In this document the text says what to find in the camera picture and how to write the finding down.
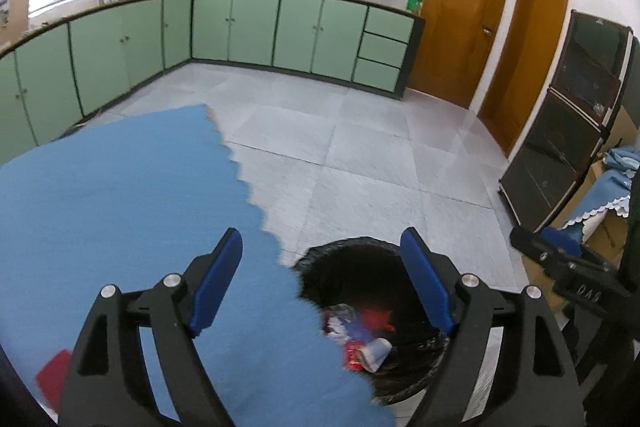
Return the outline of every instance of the tiled floor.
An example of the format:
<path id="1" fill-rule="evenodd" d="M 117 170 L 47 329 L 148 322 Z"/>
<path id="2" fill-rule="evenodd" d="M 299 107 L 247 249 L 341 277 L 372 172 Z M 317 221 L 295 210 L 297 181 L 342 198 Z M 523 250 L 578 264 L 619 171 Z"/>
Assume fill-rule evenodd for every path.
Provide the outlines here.
<path id="1" fill-rule="evenodd" d="M 280 239 L 281 263 L 345 237 L 397 243 L 413 226 L 461 272 L 501 289 L 526 285 L 497 194 L 507 161 L 471 112 L 412 90 L 398 102 L 285 74 L 190 64 L 88 125 L 195 103 L 212 107 L 252 202 L 266 213 L 265 229 Z M 398 417 L 415 406 L 397 406 Z"/>

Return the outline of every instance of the red object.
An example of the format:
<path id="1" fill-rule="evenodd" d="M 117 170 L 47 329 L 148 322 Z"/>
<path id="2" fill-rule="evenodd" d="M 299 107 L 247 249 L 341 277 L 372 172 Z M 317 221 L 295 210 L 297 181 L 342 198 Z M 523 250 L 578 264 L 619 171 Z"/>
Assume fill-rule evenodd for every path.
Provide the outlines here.
<path id="1" fill-rule="evenodd" d="M 36 375 L 36 383 L 42 391 L 47 405 L 55 412 L 60 410 L 62 387 L 71 361 L 71 351 L 63 349 L 53 357 Z"/>
<path id="2" fill-rule="evenodd" d="M 369 331 L 396 331 L 389 323 L 390 311 L 363 310 L 360 313 L 360 323 Z"/>
<path id="3" fill-rule="evenodd" d="M 362 371 L 362 364 L 358 359 L 358 350 L 364 347 L 363 342 L 349 341 L 344 344 L 344 367 L 349 371 Z"/>

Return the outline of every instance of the silver screw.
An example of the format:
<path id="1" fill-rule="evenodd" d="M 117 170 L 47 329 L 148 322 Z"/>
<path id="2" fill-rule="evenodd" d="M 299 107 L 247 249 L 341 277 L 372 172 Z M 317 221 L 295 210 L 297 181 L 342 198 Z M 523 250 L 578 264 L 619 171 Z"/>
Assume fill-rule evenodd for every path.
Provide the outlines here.
<path id="1" fill-rule="evenodd" d="M 468 288 L 475 288 L 476 286 L 479 285 L 480 280 L 478 279 L 478 277 L 476 277 L 472 273 L 465 273 L 462 276 L 462 283 Z"/>
<path id="2" fill-rule="evenodd" d="M 178 284 L 180 284 L 181 280 L 182 277 L 180 277 L 180 275 L 178 275 L 177 273 L 170 273 L 164 279 L 162 279 L 162 282 L 167 288 L 175 288 Z"/>
<path id="3" fill-rule="evenodd" d="M 105 299 L 113 297 L 114 295 L 116 295 L 116 286 L 114 286 L 113 284 L 108 284 L 100 290 L 100 295 L 102 295 L 102 297 L 104 297 Z"/>
<path id="4" fill-rule="evenodd" d="M 540 299 L 542 297 L 542 292 L 537 286 L 527 286 L 527 295 L 532 299 Z"/>

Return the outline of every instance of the brown door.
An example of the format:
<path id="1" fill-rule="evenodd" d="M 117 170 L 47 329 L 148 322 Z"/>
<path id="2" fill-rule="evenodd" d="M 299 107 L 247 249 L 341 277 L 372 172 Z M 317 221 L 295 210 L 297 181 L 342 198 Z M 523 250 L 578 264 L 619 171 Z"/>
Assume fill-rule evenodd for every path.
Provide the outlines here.
<path id="1" fill-rule="evenodd" d="M 551 67 L 568 0 L 517 0 L 479 118 L 509 155 Z"/>
<path id="2" fill-rule="evenodd" d="M 409 87 L 469 107 L 504 0 L 424 0 L 425 29 Z"/>

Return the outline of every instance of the white lace trim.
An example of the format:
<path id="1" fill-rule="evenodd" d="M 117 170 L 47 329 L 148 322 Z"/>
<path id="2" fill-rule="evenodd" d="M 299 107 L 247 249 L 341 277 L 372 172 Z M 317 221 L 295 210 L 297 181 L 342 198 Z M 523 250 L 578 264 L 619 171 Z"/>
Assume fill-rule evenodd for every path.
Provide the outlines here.
<path id="1" fill-rule="evenodd" d="M 575 223 L 581 223 L 585 219 L 589 219 L 591 216 L 595 216 L 605 210 L 615 210 L 616 214 L 622 217 L 629 217 L 629 199 L 631 196 L 623 196 L 622 198 L 618 198 L 617 200 L 609 201 L 609 203 L 604 204 L 600 208 L 594 208 L 591 212 L 585 212 L 581 216 L 576 216 L 572 219 L 569 219 L 560 230 L 564 230 L 566 227 L 570 227 L 575 225 Z"/>

